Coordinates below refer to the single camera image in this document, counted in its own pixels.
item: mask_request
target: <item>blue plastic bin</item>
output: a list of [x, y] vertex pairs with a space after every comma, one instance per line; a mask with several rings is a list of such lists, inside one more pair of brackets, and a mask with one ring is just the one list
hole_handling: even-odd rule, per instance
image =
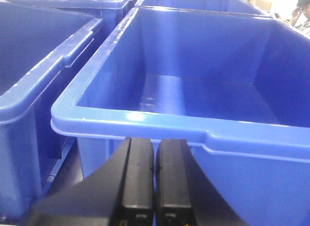
[[66, 138], [50, 108], [104, 41], [102, 19], [0, 2], [0, 218], [41, 194]]
[[137, 0], [7, 0], [13, 3], [82, 12], [105, 20], [105, 37], [123, 19]]
[[251, 226], [310, 216], [310, 40], [279, 21], [134, 8], [52, 107], [85, 176], [125, 136], [187, 139]]
[[267, 12], [243, 0], [138, 0], [135, 6], [207, 10], [271, 17]]

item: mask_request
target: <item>dark hair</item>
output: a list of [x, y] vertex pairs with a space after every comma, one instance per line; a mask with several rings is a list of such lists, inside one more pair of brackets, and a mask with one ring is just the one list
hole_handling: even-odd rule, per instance
[[301, 7], [301, 6], [307, 6], [310, 4], [310, 0], [298, 0], [298, 6]]

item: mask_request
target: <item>cardboard box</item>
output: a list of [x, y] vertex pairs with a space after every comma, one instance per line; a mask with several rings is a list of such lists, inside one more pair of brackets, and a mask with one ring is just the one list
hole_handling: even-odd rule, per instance
[[268, 0], [250, 0], [250, 3], [266, 11], [270, 10], [272, 4], [272, 2]]

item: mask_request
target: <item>man's hand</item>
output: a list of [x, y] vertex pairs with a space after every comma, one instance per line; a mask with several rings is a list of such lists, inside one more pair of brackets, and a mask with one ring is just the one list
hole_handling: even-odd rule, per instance
[[293, 12], [292, 12], [292, 17], [290, 20], [290, 24], [292, 26], [295, 25], [295, 23], [297, 22], [297, 20], [299, 19], [300, 15], [302, 14], [302, 10], [301, 8], [297, 7]]

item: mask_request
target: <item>bin lip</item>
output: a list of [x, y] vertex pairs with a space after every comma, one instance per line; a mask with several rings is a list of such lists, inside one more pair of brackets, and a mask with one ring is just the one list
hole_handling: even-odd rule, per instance
[[[145, 5], [143, 4], [145, 0], [137, 0], [136, 4], [134, 7], [139, 7], [139, 8], [167, 8], [167, 9], [179, 9], [179, 10], [187, 10], [187, 9], [184, 9], [184, 8], [174, 8], [174, 7], [165, 7], [165, 6], [156, 6], [156, 5]], [[251, 3], [249, 2], [243, 2], [242, 0], [238, 0], [240, 2], [242, 2], [243, 4], [246, 4], [248, 5], [249, 7], [251, 7], [253, 10], [256, 10], [257, 13], [253, 13], [253, 14], [246, 14], [246, 13], [232, 13], [232, 12], [227, 12], [229, 14], [236, 14], [236, 15], [248, 15], [248, 16], [261, 16], [261, 17], [267, 17], [267, 18], [272, 18], [272, 16], [261, 10], [260, 8], [252, 5]], [[205, 12], [216, 12], [216, 11], [212, 11], [212, 10], [197, 10], [197, 11], [205, 11]]]
[[[273, 159], [277, 157], [278, 159], [310, 162], [310, 154], [309, 157], [305, 157], [304, 153], [299, 152], [293, 156], [289, 151], [292, 148], [303, 152], [310, 149], [309, 128], [78, 106], [80, 97], [101, 70], [107, 57], [140, 10], [153, 9], [133, 8], [130, 10], [55, 101], [51, 108], [51, 125], [54, 131], [76, 137], [132, 136], [150, 137], [153, 140], [160, 140], [164, 137], [180, 139], [186, 135], [190, 143], [200, 144], [210, 153], [217, 155], [235, 153], [235, 155], [261, 158], [270, 155]], [[260, 17], [259, 20], [273, 19]], [[248, 153], [240, 153], [236, 148], [219, 146], [223, 141], [275, 146], [278, 147], [277, 155], [275, 156], [272, 150], [261, 153], [258, 148], [253, 148]], [[213, 144], [212, 149], [208, 147], [210, 143]]]
[[120, 9], [131, 0], [6, 0], [51, 8]]
[[27, 72], [25, 71], [24, 76], [0, 96], [0, 126], [13, 123], [26, 115], [30, 107], [52, 82], [58, 72], [68, 65], [66, 62], [71, 61], [72, 52], [82, 45], [84, 39], [93, 36], [93, 31], [103, 26], [103, 19], [84, 14], [80, 15], [89, 17], [89, 21], [55, 49], [51, 50], [33, 68]]

